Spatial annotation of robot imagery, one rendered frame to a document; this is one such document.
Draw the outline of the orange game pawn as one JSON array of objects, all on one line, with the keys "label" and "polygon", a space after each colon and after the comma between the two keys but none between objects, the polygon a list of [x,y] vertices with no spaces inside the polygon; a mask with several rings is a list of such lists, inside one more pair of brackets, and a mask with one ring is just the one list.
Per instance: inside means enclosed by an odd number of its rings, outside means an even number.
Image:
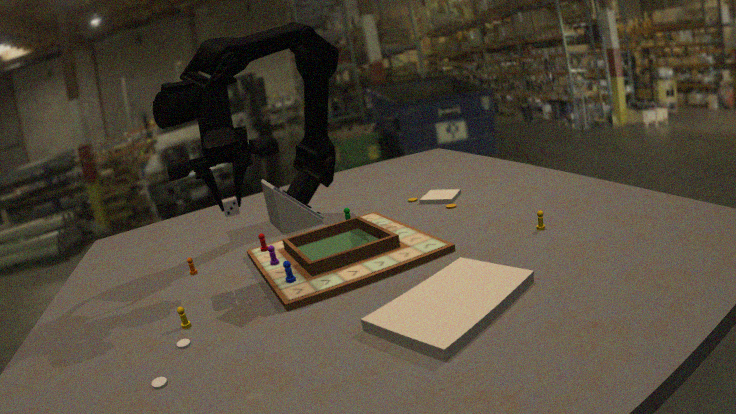
[{"label": "orange game pawn", "polygon": [[193,259],[192,258],[187,258],[187,261],[188,261],[188,265],[189,265],[190,270],[191,270],[190,271],[190,275],[194,275],[194,274],[196,275],[198,272],[197,272],[197,269],[194,268]]}]

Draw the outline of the red pawn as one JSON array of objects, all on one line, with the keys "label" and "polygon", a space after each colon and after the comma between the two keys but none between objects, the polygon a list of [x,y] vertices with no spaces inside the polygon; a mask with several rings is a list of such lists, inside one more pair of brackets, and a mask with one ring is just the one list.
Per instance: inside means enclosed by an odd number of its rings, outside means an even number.
[{"label": "red pawn", "polygon": [[268,246],[266,246],[266,243],[265,243],[265,240],[264,240],[264,235],[263,234],[259,234],[258,238],[260,239],[260,243],[261,243],[261,248],[260,248],[261,252],[267,251],[268,250]]}]

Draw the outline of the white die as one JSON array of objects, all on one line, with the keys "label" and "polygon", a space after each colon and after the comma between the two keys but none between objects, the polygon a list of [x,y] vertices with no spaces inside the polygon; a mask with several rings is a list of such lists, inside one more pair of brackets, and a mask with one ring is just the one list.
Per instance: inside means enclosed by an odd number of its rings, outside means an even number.
[{"label": "white die", "polygon": [[222,200],[222,203],[223,203],[224,213],[226,217],[240,214],[240,210],[239,210],[239,206],[238,206],[236,197]]}]

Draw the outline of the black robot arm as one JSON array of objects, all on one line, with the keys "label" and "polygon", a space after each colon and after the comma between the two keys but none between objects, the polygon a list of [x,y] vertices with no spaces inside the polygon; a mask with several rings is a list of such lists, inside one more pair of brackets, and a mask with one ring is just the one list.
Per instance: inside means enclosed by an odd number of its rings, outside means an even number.
[{"label": "black robot arm", "polygon": [[[293,167],[299,173],[287,191],[282,191],[311,209],[308,204],[320,183],[328,187],[333,181],[335,146],[328,137],[328,82],[339,58],[338,48],[311,26],[291,22],[245,37],[205,40],[180,75],[184,81],[162,84],[152,109],[162,129],[230,111],[227,85],[237,82],[233,76],[248,63],[288,48],[304,80],[305,136],[295,146]],[[207,166],[236,161],[237,151],[248,150],[247,138],[246,125],[234,128],[232,119],[215,129],[204,124],[201,144]]]}]

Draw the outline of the white flat disc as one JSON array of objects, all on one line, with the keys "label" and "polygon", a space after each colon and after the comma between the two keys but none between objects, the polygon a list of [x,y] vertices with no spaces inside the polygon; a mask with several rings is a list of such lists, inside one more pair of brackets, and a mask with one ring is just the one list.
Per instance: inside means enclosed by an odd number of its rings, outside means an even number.
[{"label": "white flat disc", "polygon": [[158,377],[158,378],[154,379],[154,381],[152,382],[151,385],[153,386],[154,389],[159,389],[160,390],[160,389],[164,388],[165,386],[167,386],[167,383],[168,383],[168,381],[167,381],[167,379],[165,377]]},{"label": "white flat disc", "polygon": [[185,338],[177,342],[177,346],[178,346],[179,349],[188,348],[188,347],[190,347],[190,345],[191,345],[190,340],[189,339],[185,339]]}]

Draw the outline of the purple pawn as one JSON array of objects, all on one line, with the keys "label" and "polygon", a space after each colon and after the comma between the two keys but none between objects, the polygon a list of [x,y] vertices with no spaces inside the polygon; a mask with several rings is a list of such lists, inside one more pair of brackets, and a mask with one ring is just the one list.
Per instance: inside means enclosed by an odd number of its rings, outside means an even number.
[{"label": "purple pawn", "polygon": [[269,245],[268,246],[268,251],[269,251],[269,255],[270,255],[270,259],[271,259],[271,261],[270,261],[271,262],[271,265],[278,265],[278,264],[280,264],[280,261],[279,261],[279,259],[277,259],[276,253],[275,253],[274,250],[275,250],[275,247],[274,246],[272,246],[272,245]]}]

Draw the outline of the blue pawn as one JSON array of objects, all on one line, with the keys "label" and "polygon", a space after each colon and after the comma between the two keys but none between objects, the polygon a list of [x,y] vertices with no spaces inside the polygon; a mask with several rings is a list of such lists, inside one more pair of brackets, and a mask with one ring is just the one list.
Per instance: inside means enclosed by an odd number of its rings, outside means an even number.
[{"label": "blue pawn", "polygon": [[292,273],[290,261],[285,261],[283,263],[283,267],[285,268],[284,270],[285,270],[285,273],[286,273],[286,282],[287,283],[293,283],[293,282],[295,282],[296,281],[296,276],[293,275],[293,273]]}]

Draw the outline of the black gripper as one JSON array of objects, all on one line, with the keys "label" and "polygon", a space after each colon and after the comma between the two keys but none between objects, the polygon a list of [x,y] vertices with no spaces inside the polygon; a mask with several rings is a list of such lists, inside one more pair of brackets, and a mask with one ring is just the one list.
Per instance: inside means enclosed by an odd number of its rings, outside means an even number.
[{"label": "black gripper", "polygon": [[[220,113],[218,115],[205,117],[198,120],[200,138],[202,142],[203,137],[203,125],[210,123],[212,129],[223,127],[224,120],[231,120],[231,112]],[[237,159],[232,162],[233,165],[233,180],[235,186],[235,194],[238,202],[238,206],[241,207],[241,194],[243,178],[248,165],[252,165],[250,157],[252,154],[257,154],[260,157],[279,153],[278,143],[273,136],[261,136],[249,140],[248,150],[237,151]],[[222,212],[224,207],[221,196],[218,192],[217,185],[215,183],[212,170],[207,166],[205,156],[189,160],[189,156],[171,160],[168,164],[168,175],[169,181],[175,181],[178,179],[185,178],[189,175],[191,170],[196,172],[195,178],[202,179],[213,193],[215,200],[218,202]]]}]

